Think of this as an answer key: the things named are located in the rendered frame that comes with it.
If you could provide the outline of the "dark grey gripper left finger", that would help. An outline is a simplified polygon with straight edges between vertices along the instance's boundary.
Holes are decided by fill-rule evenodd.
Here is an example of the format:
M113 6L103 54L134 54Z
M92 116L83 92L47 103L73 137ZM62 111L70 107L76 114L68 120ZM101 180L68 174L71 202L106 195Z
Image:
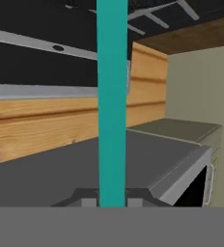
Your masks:
M98 207L98 190L96 188L76 188L70 197L54 204L54 206Z

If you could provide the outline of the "teal spatula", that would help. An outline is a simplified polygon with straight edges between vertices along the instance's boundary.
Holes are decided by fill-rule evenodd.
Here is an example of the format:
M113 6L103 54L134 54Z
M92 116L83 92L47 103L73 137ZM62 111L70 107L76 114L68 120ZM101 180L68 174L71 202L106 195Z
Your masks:
M127 0L97 0L99 205L126 199Z

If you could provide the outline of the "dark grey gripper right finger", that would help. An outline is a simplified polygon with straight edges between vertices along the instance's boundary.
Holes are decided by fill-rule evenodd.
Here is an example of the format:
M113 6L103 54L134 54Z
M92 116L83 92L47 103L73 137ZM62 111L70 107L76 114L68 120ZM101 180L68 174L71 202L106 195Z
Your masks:
M128 188L126 190L127 207L169 207L170 205L154 198L147 188Z

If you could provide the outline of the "black and grey range hood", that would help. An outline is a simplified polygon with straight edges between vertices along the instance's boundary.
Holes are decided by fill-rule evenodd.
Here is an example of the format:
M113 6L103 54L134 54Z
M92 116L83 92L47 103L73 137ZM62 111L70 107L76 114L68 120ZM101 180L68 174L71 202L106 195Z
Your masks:
M0 30L0 100L97 95L96 52Z

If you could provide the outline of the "grey microwave oven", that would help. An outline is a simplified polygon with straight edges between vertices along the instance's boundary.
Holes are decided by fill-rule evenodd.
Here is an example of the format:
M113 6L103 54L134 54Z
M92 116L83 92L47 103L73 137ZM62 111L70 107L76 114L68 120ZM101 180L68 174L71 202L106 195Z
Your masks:
M171 206L201 206L211 148L126 133L126 188ZM0 206L53 206L77 188L98 187L98 139L0 163Z

